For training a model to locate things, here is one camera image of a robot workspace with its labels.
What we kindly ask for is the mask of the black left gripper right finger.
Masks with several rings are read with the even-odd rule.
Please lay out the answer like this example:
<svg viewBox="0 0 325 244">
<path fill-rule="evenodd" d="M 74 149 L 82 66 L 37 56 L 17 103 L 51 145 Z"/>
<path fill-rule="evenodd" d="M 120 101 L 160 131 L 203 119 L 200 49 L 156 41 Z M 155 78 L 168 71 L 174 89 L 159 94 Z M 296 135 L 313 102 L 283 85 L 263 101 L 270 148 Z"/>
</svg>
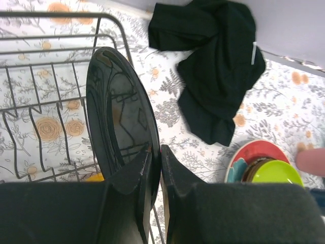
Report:
<svg viewBox="0 0 325 244">
<path fill-rule="evenodd" d="M 210 184 L 161 147 L 167 243 L 324 243 L 312 195 L 291 184 Z"/>
</svg>

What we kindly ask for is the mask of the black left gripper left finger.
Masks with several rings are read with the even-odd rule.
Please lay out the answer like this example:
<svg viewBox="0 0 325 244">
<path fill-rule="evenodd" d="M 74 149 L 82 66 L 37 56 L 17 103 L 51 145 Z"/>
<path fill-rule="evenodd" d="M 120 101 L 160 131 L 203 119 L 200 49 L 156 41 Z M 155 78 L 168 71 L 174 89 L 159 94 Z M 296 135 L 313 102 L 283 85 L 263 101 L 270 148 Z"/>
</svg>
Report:
<svg viewBox="0 0 325 244">
<path fill-rule="evenodd" d="M 1 243 L 147 243 L 151 151 L 102 182 L 1 184 Z"/>
</svg>

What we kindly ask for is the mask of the orange yellow plate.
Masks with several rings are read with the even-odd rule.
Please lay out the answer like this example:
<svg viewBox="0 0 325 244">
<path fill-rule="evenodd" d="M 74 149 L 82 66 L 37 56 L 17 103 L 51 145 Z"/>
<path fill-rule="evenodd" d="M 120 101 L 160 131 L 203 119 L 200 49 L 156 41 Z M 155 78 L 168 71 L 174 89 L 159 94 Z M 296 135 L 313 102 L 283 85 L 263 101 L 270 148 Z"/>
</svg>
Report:
<svg viewBox="0 0 325 244">
<path fill-rule="evenodd" d="M 264 163 L 270 160 L 271 158 L 258 158 L 254 162 L 249 164 L 246 170 L 244 171 L 244 174 L 241 178 L 241 182 L 251 182 L 253 176 L 255 175 L 259 167 L 261 167 Z"/>
</svg>

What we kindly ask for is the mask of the large white plate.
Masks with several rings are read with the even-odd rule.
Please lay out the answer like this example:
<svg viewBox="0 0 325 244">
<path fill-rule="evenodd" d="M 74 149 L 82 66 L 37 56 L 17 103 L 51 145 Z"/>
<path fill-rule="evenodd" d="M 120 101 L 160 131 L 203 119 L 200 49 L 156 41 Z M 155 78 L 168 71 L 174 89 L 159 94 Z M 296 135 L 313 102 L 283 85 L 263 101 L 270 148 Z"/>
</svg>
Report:
<svg viewBox="0 0 325 244">
<path fill-rule="evenodd" d="M 247 167 L 264 160 L 281 160 L 290 164 L 285 153 L 276 144 L 266 140 L 250 141 L 239 148 L 232 157 L 224 182 L 240 182 Z"/>
</svg>

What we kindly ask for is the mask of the black plate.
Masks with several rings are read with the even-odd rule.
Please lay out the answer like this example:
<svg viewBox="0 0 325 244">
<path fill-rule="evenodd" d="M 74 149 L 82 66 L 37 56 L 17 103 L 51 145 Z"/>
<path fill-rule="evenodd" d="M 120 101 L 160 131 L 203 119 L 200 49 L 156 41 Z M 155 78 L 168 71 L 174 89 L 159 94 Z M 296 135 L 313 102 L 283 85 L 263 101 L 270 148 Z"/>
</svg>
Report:
<svg viewBox="0 0 325 244">
<path fill-rule="evenodd" d="M 148 243 L 161 158 L 154 112 L 127 59 L 111 47 L 91 57 L 86 106 L 92 150 L 104 177 L 99 243 Z"/>
</svg>

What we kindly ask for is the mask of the lime green plate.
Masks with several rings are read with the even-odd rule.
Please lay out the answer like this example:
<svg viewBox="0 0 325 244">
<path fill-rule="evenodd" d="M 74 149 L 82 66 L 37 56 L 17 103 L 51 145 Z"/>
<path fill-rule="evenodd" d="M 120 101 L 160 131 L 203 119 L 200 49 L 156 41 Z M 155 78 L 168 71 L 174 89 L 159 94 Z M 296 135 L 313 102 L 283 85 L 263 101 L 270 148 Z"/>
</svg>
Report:
<svg viewBox="0 0 325 244">
<path fill-rule="evenodd" d="M 253 174 L 252 183 L 287 183 L 304 186 L 297 170 L 291 164 L 281 160 L 263 163 Z"/>
</svg>

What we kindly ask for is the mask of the dark blue mug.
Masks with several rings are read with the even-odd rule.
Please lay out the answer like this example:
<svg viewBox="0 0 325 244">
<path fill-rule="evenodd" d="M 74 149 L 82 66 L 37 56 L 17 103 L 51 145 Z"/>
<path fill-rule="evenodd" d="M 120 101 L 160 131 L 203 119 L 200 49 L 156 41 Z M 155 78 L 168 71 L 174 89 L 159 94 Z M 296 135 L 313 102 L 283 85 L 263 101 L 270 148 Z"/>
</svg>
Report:
<svg viewBox="0 0 325 244">
<path fill-rule="evenodd" d="M 310 189 L 309 193 L 313 196 L 316 201 L 321 214 L 325 216 L 325 190 L 324 189 Z"/>
</svg>

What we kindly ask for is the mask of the pink cup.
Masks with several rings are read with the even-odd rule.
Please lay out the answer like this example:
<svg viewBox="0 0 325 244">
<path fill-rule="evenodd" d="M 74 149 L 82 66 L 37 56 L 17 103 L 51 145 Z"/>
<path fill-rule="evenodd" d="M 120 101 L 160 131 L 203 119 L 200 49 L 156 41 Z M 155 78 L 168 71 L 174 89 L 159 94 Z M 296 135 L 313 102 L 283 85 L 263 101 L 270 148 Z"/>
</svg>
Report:
<svg viewBox="0 0 325 244">
<path fill-rule="evenodd" d="M 296 166 L 299 170 L 324 177 L 324 148 L 307 149 L 296 156 Z"/>
</svg>

